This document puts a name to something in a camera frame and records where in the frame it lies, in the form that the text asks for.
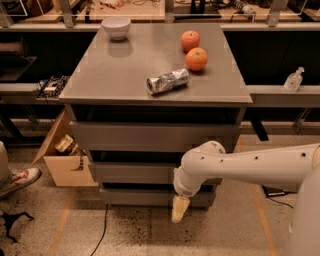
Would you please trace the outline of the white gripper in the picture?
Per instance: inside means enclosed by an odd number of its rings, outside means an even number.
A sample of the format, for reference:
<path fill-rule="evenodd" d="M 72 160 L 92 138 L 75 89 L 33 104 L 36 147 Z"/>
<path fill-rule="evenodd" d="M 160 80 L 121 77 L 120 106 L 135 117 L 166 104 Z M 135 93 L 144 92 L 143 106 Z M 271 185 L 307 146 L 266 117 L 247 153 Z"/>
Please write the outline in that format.
<path fill-rule="evenodd" d="M 193 197 L 198 193 L 203 184 L 203 178 L 187 174 L 182 167 L 175 168 L 173 173 L 174 189 L 179 196 L 173 198 L 172 222 L 179 223 L 190 204 L 187 197 Z"/>

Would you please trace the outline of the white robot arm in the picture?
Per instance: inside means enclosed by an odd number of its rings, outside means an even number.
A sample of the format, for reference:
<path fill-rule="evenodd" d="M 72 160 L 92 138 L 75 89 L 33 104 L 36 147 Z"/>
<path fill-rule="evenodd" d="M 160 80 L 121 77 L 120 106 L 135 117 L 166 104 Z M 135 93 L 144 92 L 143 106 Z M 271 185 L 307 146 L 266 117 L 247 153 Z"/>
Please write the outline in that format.
<path fill-rule="evenodd" d="M 178 223 L 190 198 L 213 178 L 232 179 L 282 189 L 298 187 L 289 225 L 286 256 L 320 256 L 319 145 L 308 144 L 240 153 L 227 153 L 216 141 L 187 151 L 174 169 L 172 221 Z"/>

